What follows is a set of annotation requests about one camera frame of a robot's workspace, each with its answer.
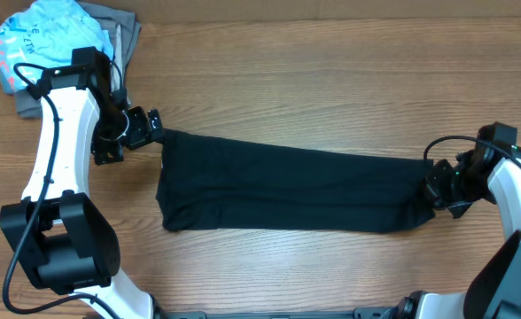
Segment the black t-shirt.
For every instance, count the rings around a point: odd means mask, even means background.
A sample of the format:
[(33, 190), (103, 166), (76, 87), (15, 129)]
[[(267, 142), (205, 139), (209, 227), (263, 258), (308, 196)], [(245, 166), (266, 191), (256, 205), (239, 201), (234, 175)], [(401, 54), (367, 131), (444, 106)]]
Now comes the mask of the black t-shirt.
[(419, 159), (321, 152), (167, 129), (156, 199), (169, 231), (390, 233), (435, 215)]

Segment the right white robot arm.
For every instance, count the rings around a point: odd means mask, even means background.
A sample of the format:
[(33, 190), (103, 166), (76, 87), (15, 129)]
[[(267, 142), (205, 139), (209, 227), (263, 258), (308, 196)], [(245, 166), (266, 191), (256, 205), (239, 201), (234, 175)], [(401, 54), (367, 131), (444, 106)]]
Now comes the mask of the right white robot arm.
[(482, 127), (474, 149), (457, 155), (456, 166), (439, 161), (424, 179), (435, 209), (461, 217), (476, 201), (496, 205), (505, 242), (467, 292), (416, 291), (385, 318), (521, 319), (521, 147), (517, 129), (500, 122)]

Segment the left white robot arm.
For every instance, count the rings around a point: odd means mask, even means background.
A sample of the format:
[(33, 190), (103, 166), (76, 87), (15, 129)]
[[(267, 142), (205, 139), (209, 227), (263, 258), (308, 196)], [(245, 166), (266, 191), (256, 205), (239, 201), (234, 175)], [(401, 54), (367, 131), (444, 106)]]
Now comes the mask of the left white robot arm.
[(121, 269), (117, 235), (89, 195), (91, 165), (163, 139), (157, 110), (130, 107), (126, 90), (112, 89), (116, 68), (85, 47), (27, 83), (42, 106), (41, 135), (21, 200), (2, 207), (0, 228), (13, 251), (9, 270), (22, 268), (58, 304), (81, 300), (102, 318), (161, 318), (157, 300)]

